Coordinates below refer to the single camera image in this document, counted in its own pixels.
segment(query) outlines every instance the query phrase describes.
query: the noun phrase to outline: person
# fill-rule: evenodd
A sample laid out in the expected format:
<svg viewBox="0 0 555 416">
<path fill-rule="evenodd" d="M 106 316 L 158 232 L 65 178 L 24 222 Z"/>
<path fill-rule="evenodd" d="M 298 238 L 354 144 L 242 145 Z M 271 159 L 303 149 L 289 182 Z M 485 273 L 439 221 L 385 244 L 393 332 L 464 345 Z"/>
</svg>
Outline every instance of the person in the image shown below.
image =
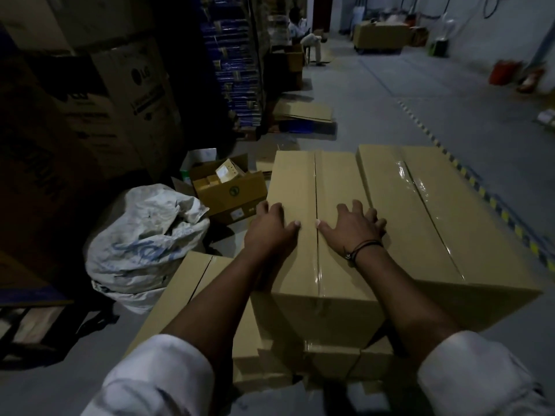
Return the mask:
<svg viewBox="0 0 555 416">
<path fill-rule="evenodd" d="M 524 365 L 502 344 L 461 328 L 425 296 L 381 245 L 385 220 L 354 200 L 337 206 L 335 228 L 317 229 L 371 286 L 419 365 L 418 381 L 438 415 L 545 415 L 553 408 Z M 106 377 L 83 415 L 205 415 L 218 370 L 249 294 L 268 260 L 293 250 L 299 222 L 261 202 L 245 247 L 160 335 L 139 345 Z"/>
<path fill-rule="evenodd" d="M 291 35 L 291 42 L 293 45 L 301 44 L 303 48 L 314 47 L 316 55 L 316 65 L 323 66 L 322 62 L 322 37 L 316 36 L 308 29 L 306 19 L 301 17 L 301 9 L 293 7 L 289 10 L 289 33 Z"/>
</svg>

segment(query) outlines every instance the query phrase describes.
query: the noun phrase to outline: sitting man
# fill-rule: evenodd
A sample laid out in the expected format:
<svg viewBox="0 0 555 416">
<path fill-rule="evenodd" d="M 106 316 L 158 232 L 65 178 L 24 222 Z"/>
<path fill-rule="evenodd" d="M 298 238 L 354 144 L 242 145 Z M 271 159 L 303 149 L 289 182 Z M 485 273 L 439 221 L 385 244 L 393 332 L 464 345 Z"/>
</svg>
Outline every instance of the sitting man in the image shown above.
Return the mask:
<svg viewBox="0 0 555 416">
<path fill-rule="evenodd" d="M 303 48 L 314 47 L 316 50 L 316 65 L 323 65 L 320 41 L 321 36 L 316 36 L 310 33 L 307 28 L 308 24 L 306 19 L 301 17 L 301 9 L 293 7 L 289 10 L 289 32 L 291 34 L 291 41 L 293 44 L 301 44 Z M 310 58 L 307 58 L 306 63 L 310 63 Z"/>
</svg>

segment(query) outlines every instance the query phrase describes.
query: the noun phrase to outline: hand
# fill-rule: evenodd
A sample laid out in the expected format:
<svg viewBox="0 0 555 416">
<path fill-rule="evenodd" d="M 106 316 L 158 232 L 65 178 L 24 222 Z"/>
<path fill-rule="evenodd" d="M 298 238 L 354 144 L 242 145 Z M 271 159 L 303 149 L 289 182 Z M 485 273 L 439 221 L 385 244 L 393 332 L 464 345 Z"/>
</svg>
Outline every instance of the hand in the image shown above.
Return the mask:
<svg viewBox="0 0 555 416">
<path fill-rule="evenodd" d="M 322 233 L 330 248 L 342 257 L 346 252 L 352 252 L 365 241 L 380 241 L 385 233 L 386 220 L 378 220 L 376 209 L 369 209 L 363 215 L 362 203 L 358 200 L 352 201 L 352 212 L 349 211 L 346 205 L 338 204 L 337 213 L 335 229 L 330 228 L 330 225 L 320 220 L 316 221 L 316 227 Z"/>
<path fill-rule="evenodd" d="M 245 235 L 245 249 L 268 258 L 288 250 L 290 254 L 296 244 L 301 222 L 295 221 L 284 227 L 281 203 L 268 210 L 268 202 L 256 206 L 256 217 Z"/>
</svg>

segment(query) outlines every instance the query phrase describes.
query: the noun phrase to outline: right hand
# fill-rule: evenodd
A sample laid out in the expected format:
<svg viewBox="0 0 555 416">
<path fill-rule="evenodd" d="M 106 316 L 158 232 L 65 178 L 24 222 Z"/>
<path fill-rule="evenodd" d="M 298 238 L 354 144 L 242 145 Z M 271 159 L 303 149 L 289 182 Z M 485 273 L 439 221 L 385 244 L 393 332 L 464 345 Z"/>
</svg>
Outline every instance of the right hand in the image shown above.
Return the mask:
<svg viewBox="0 0 555 416">
<path fill-rule="evenodd" d="M 365 241 L 381 241 L 387 222 L 385 219 L 378 220 L 376 209 L 368 209 L 364 215 L 362 203 L 353 200 L 351 212 L 346 205 L 338 204 L 337 213 L 335 229 L 322 220 L 316 221 L 316 227 L 329 247 L 340 256 L 344 256 L 346 252 L 352 252 Z"/>
</svg>

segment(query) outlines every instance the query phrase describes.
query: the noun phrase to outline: left hand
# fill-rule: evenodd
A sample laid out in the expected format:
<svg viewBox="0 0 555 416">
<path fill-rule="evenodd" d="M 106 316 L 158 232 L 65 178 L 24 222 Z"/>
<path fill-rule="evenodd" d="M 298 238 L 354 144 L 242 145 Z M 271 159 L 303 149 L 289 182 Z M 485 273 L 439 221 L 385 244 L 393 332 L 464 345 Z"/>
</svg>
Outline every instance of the left hand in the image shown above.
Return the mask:
<svg viewBox="0 0 555 416">
<path fill-rule="evenodd" d="M 301 222 L 294 221 L 284 227 L 281 203 L 268 210 L 266 200 L 256 206 L 256 217 L 245 235 L 245 249 L 269 258 L 287 250 L 293 251 Z"/>
</svg>

